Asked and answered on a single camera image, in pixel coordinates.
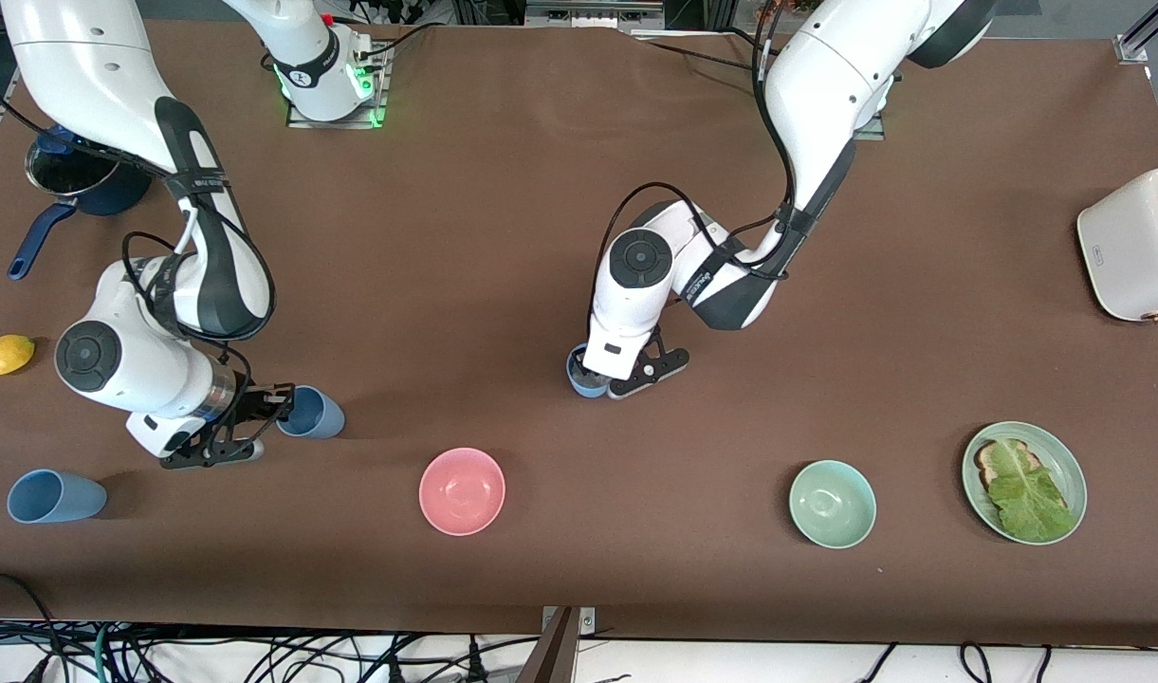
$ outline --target blue pot handle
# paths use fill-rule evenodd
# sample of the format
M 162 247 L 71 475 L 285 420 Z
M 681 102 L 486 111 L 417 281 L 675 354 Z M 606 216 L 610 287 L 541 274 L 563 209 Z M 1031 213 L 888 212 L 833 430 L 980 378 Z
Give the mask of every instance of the blue pot handle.
M 13 263 L 9 264 L 9 270 L 6 271 L 9 280 L 21 280 L 21 278 L 27 277 L 27 273 L 31 272 L 31 265 L 35 264 L 39 250 L 44 248 L 46 236 L 51 233 L 51 226 L 71 216 L 73 213 L 76 213 L 76 203 L 66 203 L 66 200 L 59 200 L 56 204 L 51 204 L 50 207 L 44 208 L 44 212 L 31 223 L 31 228 L 27 230 L 27 237 L 23 238 L 23 243 L 19 247 L 19 254 L 14 256 Z

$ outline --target lettuce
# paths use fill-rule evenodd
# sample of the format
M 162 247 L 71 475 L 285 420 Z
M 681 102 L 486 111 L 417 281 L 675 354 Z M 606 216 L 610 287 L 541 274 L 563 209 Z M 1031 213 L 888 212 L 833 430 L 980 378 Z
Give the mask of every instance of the lettuce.
M 1045 467 L 1031 468 L 1029 460 L 1011 439 L 998 439 L 988 464 L 996 479 L 988 497 L 999 511 L 999 527 L 1021 541 L 1056 541 L 1076 527 L 1076 516 L 1061 505 L 1063 497 Z

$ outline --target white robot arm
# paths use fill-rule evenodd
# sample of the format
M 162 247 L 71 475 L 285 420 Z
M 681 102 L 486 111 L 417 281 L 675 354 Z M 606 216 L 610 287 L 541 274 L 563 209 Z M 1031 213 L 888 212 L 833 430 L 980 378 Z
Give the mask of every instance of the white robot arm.
M 249 377 L 188 338 L 220 344 L 257 333 L 274 307 L 270 272 L 206 130 L 162 81 L 133 0 L 5 0 L 2 16 L 39 108 L 85 139 L 147 160 L 183 212 L 181 247 L 196 250 L 111 264 L 56 354 L 64 383 L 132 412 L 129 432 L 170 457 L 211 420 L 235 418 L 250 403 L 242 397 Z M 262 445 L 241 450 L 233 455 L 256 457 Z
M 777 220 L 748 250 L 687 198 L 647 208 L 598 267 L 581 354 L 596 377 L 585 381 L 603 377 L 621 398 L 682 369 L 687 354 L 667 358 L 661 343 L 661 360 L 643 353 L 673 293 L 710 328 L 752 324 L 846 176 L 852 135 L 886 103 L 900 61 L 948 64 L 982 38 L 994 8 L 995 0 L 827 0 L 815 9 L 763 83 L 765 123 L 791 160 L 792 193 Z

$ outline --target brown table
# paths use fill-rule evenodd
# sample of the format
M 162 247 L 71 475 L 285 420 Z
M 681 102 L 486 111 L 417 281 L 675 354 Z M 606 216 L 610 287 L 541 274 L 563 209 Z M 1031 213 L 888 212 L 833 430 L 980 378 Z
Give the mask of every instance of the brown table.
M 1108 43 L 995 39 L 907 66 L 887 141 L 860 146 L 764 316 L 717 333 L 674 308 L 688 370 L 586 402 L 562 368 L 623 194 L 677 183 L 725 225 L 778 199 L 741 72 L 609 30 L 435 30 L 402 52 L 383 130 L 293 131 L 248 27 L 149 31 L 279 285 L 241 350 L 262 381 L 322 387 L 349 426 L 160 470 L 123 412 L 60 384 L 47 344 L 0 377 L 0 571 L 58 617 L 530 632 L 541 605 L 576 604 L 614 636 L 1158 644 L 1158 325 L 1099 311 L 1073 238 L 1083 207 L 1158 167 L 1150 83 Z M 179 225 L 154 189 L 61 225 L 7 281 L 46 203 L 21 174 L 31 138 L 0 134 L 0 333 L 52 339 L 126 230 Z M 1090 501 L 1068 541 L 1010 544 L 969 509 L 961 449 L 1001 419 L 1076 450 Z M 457 445 L 508 484 L 469 538 L 416 501 Z M 787 520 L 820 458 L 878 493 L 859 548 L 818 549 Z M 7 489 L 36 467 L 102 480 L 105 519 L 12 523 Z M 2 614 L 27 602 L 2 587 Z

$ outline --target yellow lemon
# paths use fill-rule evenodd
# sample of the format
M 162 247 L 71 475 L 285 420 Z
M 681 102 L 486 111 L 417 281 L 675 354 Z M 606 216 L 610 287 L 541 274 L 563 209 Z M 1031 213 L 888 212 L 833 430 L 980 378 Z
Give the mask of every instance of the yellow lemon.
M 21 333 L 6 333 L 0 337 L 0 375 L 7 375 L 31 361 L 35 354 L 35 340 Z

